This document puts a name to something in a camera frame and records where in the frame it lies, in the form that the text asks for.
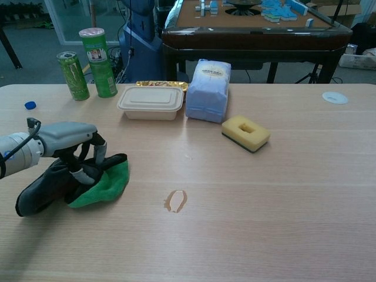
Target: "white label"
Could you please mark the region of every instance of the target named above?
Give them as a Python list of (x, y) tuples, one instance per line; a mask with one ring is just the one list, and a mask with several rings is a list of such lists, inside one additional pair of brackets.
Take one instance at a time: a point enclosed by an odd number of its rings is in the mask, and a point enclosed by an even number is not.
[(106, 51), (103, 49), (93, 49), (90, 51), (87, 51), (87, 56), (89, 62), (92, 63), (98, 63), (98, 62), (104, 62), (107, 60)]
[(224, 75), (224, 71), (222, 68), (218, 68), (218, 67), (215, 67), (215, 66), (212, 66), (212, 67), (206, 67), (204, 69), (201, 70), (201, 72), (205, 75), (209, 75), (209, 76), (216, 76), (216, 77), (219, 77), (219, 76), (223, 76)]

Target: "pringles can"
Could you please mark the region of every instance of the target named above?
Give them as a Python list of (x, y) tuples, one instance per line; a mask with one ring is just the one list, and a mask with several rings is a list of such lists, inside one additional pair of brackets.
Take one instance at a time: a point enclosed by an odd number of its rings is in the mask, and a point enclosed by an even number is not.
[(72, 51), (66, 51), (59, 53), (56, 57), (61, 65), (66, 84), (73, 99), (82, 101), (90, 97), (77, 54)]
[(102, 28), (87, 28), (81, 30), (79, 35), (88, 56), (98, 96), (102, 98), (115, 96), (118, 90), (109, 61), (105, 30)]

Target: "food container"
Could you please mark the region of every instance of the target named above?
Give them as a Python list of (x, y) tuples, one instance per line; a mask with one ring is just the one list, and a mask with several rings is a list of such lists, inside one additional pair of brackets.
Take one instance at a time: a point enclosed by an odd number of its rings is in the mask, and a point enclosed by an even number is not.
[(182, 105), (182, 89), (170, 86), (129, 87), (117, 104), (129, 119), (151, 120), (173, 120)]

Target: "container lid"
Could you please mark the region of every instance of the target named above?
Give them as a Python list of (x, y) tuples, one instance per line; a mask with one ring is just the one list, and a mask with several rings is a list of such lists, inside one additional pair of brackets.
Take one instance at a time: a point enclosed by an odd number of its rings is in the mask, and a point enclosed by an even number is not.
[(73, 51), (65, 51), (65, 52), (58, 53), (56, 57), (59, 60), (70, 60), (72, 58), (77, 57), (77, 54)]
[(175, 112), (182, 105), (182, 89), (170, 86), (130, 87), (117, 104), (119, 109), (141, 112)]
[(25, 108), (32, 110), (36, 108), (36, 103), (34, 101), (29, 101), (25, 103)]
[(81, 30), (79, 33), (80, 37), (98, 37), (105, 34), (103, 28), (86, 28)]

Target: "green cloth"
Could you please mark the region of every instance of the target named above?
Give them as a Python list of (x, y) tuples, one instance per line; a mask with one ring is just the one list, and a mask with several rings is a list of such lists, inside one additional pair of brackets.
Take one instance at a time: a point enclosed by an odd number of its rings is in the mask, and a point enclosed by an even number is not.
[(113, 201), (123, 193), (128, 181), (128, 161), (125, 161), (105, 170), (96, 185), (69, 203), (68, 206), (77, 208), (96, 202)]

